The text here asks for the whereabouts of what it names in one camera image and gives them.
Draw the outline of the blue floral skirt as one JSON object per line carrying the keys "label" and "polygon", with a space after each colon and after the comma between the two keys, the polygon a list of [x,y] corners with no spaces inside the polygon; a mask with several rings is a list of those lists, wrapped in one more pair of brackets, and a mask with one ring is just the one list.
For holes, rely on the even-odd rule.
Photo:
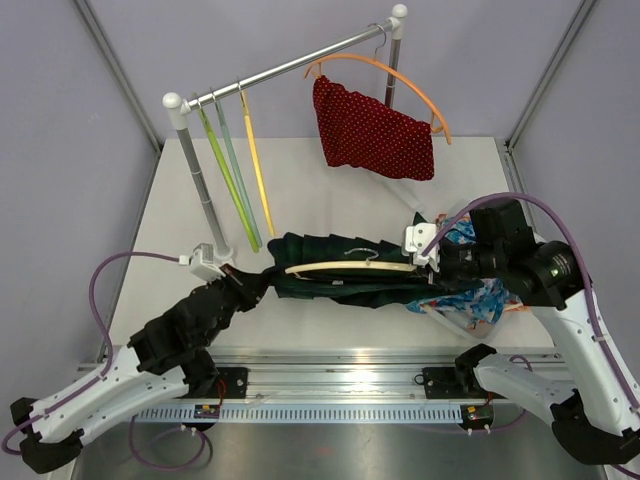
{"label": "blue floral skirt", "polygon": [[[413,225],[420,222],[427,222],[427,220],[417,212],[414,215]],[[445,235],[445,239],[458,244],[475,242],[474,227],[467,215],[457,222],[446,215],[441,215],[433,223],[438,226],[439,230],[447,225],[452,226]],[[425,314],[424,308],[429,305],[441,313],[465,312],[476,320],[495,325],[504,313],[523,307],[520,299],[509,293],[498,279],[486,279],[484,287],[451,295],[435,293],[430,287],[418,297],[405,301],[404,306],[407,310]]]}

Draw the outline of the cream white hanger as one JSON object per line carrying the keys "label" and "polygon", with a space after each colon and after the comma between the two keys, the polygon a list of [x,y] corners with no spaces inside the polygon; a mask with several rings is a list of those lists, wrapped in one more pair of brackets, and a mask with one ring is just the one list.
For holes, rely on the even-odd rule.
{"label": "cream white hanger", "polygon": [[[287,267],[284,270],[284,273],[286,275],[294,275],[300,277],[303,273],[326,270],[379,270],[394,273],[411,273],[417,269],[416,266],[406,263],[379,261],[378,252],[375,250],[365,248],[356,248],[355,250],[370,253],[370,256],[364,260],[333,260],[300,264]],[[355,250],[349,250],[347,252],[347,255],[350,255]]]}

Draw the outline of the dark green plaid skirt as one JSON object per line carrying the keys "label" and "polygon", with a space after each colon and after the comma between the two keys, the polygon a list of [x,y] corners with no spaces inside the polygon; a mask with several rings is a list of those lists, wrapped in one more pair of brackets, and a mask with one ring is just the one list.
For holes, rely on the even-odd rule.
{"label": "dark green plaid skirt", "polygon": [[280,298],[310,300],[329,298],[349,306],[377,309],[385,305],[407,305],[414,301],[465,294],[483,286],[480,280],[441,280],[426,270],[392,272],[378,269],[323,269],[287,274],[286,269],[307,264],[371,261],[407,265],[401,246],[386,240],[373,242],[361,237],[298,235],[287,232],[271,240],[267,249],[274,266],[272,286]]}

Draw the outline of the pale green hanger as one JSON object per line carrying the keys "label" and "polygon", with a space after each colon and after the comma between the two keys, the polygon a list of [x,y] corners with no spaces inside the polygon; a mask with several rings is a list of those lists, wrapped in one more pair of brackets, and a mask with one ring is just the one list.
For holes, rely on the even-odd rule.
{"label": "pale green hanger", "polygon": [[255,252],[259,252],[263,246],[262,239],[256,224],[256,220],[255,220],[253,209],[249,200],[249,196],[246,191],[242,172],[237,160],[237,156],[233,146],[233,142],[231,140],[228,124],[224,115],[224,110],[222,108],[221,101],[216,96],[213,96],[213,98],[214,98],[213,104],[216,109],[225,147],[229,156],[231,168],[233,170],[236,188],[238,190],[239,197],[242,202],[245,214],[247,216],[248,224],[250,227],[250,231],[251,231],[251,234],[249,235],[249,237],[251,238],[250,243],[252,245],[253,250]]}

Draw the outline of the lime green hanger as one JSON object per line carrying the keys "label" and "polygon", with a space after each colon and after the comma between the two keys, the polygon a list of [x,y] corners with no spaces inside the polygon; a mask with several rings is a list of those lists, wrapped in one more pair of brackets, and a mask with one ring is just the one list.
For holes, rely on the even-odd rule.
{"label": "lime green hanger", "polygon": [[249,244],[251,249],[252,245],[250,243],[251,238],[249,237],[249,235],[251,234],[250,231],[250,227],[248,224],[248,220],[247,220],[247,216],[245,214],[242,202],[240,200],[239,197],[239,193],[238,190],[236,188],[236,183],[235,183],[235,179],[234,179],[234,175],[233,175],[233,170],[231,168],[231,164],[230,164],[230,160],[229,160],[229,156],[225,147],[225,143],[224,143],[224,139],[223,139],[223,135],[221,132],[221,128],[220,128],[220,124],[219,124],[219,120],[218,120],[218,124],[219,124],[219,129],[220,129],[220,133],[222,135],[222,142],[224,144],[225,147],[225,152],[223,152],[222,147],[220,145],[220,142],[218,140],[218,136],[216,134],[216,131],[212,125],[211,120],[209,119],[205,108],[203,106],[203,104],[201,102],[198,103],[198,115],[201,121],[201,124],[204,128],[204,131],[207,135],[207,139],[209,141],[210,147],[213,151],[214,154],[214,158],[216,160],[216,163],[218,165],[218,168],[222,174],[223,180],[227,186],[229,195],[231,196],[231,199],[233,201],[233,204],[236,208],[237,214],[240,218],[241,224],[245,230],[246,236],[248,238]]}

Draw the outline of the red polka dot skirt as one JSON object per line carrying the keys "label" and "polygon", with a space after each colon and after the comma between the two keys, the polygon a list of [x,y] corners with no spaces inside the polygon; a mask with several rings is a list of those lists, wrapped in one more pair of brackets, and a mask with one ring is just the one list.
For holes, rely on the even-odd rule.
{"label": "red polka dot skirt", "polygon": [[390,179],[435,175],[431,125],[321,75],[312,91],[319,138],[330,167],[362,168]]}

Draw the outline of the yellow hanger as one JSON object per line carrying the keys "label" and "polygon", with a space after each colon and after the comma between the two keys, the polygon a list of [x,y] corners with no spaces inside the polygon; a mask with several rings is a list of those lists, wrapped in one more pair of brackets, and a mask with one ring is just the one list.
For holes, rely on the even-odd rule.
{"label": "yellow hanger", "polygon": [[249,151],[250,151],[251,160],[254,168],[254,175],[256,178],[256,183],[257,183],[257,187],[260,195],[260,200],[263,208],[266,225],[267,225],[269,234],[272,237],[275,237],[276,230],[273,222],[266,185],[264,182],[261,159],[258,152],[256,138],[254,134],[251,112],[249,108],[247,95],[242,88],[239,88],[239,96],[240,96],[240,101],[242,106],[243,120],[244,120],[245,129],[246,129]]}

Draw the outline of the orange hanger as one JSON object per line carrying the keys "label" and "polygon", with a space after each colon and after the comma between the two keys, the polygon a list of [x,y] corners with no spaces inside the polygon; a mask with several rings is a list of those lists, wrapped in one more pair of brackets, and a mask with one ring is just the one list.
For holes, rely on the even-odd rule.
{"label": "orange hanger", "polygon": [[384,104],[387,107],[391,107],[393,104],[393,97],[395,95],[395,84],[400,82],[407,88],[413,91],[422,102],[429,108],[431,112],[431,124],[432,132],[434,134],[443,134],[448,145],[452,144],[451,130],[445,116],[441,113],[440,109],[435,105],[433,100],[423,92],[413,81],[411,81],[406,75],[400,73],[397,70],[399,61],[399,48],[404,33],[403,21],[399,17],[389,17],[389,27],[384,27],[382,24],[372,24],[371,28],[375,35],[381,34],[388,39],[391,37],[391,49],[390,49],[390,61],[387,64],[383,64],[377,59],[377,55],[374,54],[371,57],[356,53],[343,53],[344,48],[333,48],[329,53],[314,58],[307,63],[307,68],[304,72],[304,77],[307,77],[311,73],[322,73],[322,67],[325,63],[334,60],[356,61],[359,63],[367,64],[375,67],[387,74],[387,86],[385,90]]}

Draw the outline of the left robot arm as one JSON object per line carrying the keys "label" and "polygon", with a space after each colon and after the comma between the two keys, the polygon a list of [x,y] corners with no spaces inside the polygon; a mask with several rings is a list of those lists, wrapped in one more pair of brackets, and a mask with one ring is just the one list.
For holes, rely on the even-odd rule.
{"label": "left robot arm", "polygon": [[48,398],[20,398],[10,407],[23,434],[17,454],[37,474],[75,460],[116,424],[165,400],[205,397],[219,376],[208,352],[238,312],[255,308],[271,280],[229,265],[148,321],[97,367]]}

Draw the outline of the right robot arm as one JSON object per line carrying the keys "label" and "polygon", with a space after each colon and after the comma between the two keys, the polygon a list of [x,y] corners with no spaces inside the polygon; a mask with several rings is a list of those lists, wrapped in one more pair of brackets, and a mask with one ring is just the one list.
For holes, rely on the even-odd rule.
{"label": "right robot arm", "polygon": [[420,254],[436,251],[435,269],[444,278],[499,279],[543,325],[574,384],[556,386],[481,344],[456,358],[456,389],[466,396],[491,392],[518,404],[585,465],[620,469],[636,459],[639,383],[609,334],[568,228],[544,202],[520,193],[480,197],[453,219],[465,215],[474,243],[447,244],[449,229],[442,227]]}

